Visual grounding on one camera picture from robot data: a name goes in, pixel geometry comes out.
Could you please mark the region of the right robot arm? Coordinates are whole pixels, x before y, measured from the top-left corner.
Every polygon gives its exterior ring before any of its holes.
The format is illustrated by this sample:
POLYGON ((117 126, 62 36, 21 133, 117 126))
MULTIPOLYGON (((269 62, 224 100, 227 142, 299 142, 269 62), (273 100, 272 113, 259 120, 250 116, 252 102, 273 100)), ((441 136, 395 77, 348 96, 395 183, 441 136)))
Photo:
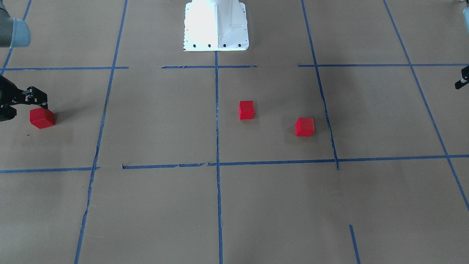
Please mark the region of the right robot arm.
MULTIPOLYGON (((27 47, 31 42, 31 33, 25 20, 11 17, 3 2, 0 2, 0 45, 1 47, 27 47)), ((37 89, 29 87, 27 90, 19 89, 6 77, 0 77, 0 120, 8 121, 17 115, 13 105, 37 105, 48 109, 48 95, 37 89)))

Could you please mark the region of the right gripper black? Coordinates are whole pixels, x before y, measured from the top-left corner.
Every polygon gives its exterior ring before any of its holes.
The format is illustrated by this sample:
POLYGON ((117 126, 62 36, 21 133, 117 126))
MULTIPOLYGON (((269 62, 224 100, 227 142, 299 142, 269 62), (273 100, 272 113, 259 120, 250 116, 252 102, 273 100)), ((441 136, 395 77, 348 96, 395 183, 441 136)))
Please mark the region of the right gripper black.
POLYGON ((0 121, 8 121, 17 115, 13 105, 37 105, 48 110, 48 95, 36 87, 28 87, 26 95, 13 82, 0 76, 0 121))

